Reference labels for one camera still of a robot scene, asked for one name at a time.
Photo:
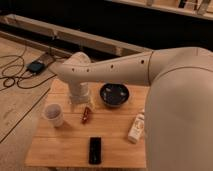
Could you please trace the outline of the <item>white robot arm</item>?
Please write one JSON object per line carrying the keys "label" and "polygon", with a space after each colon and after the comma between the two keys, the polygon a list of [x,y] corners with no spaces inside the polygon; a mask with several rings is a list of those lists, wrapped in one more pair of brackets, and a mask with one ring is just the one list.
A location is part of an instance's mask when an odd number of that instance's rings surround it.
{"label": "white robot arm", "polygon": [[89,82],[147,86],[148,171],[213,171],[213,52],[182,47],[92,63],[77,52],[57,68],[72,100]]}

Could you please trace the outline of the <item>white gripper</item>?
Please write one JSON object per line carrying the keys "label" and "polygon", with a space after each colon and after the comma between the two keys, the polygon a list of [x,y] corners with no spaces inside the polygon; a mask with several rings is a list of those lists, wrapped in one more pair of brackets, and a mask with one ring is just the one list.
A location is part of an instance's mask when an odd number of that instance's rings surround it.
{"label": "white gripper", "polygon": [[71,97],[83,97],[89,94],[87,83],[70,83],[68,85]]}

